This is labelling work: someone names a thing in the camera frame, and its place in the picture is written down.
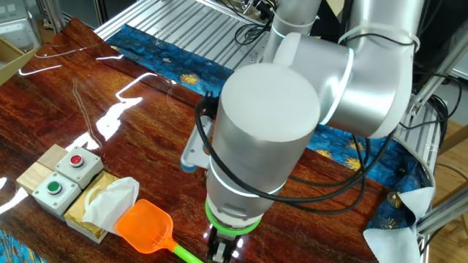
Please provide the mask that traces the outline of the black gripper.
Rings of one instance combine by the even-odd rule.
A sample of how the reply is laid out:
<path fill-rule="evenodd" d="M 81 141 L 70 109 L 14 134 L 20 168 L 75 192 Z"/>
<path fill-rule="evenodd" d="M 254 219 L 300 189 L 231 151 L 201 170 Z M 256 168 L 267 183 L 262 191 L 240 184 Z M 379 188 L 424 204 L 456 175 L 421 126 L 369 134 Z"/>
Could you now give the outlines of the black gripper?
<path fill-rule="evenodd" d="M 240 239 L 241 235 L 224 234 L 216 227 L 213 227 L 208 239 L 207 260 L 210 263 L 231 263 L 233 253 Z M 218 249 L 221 244 L 225 245 L 224 250 Z"/>

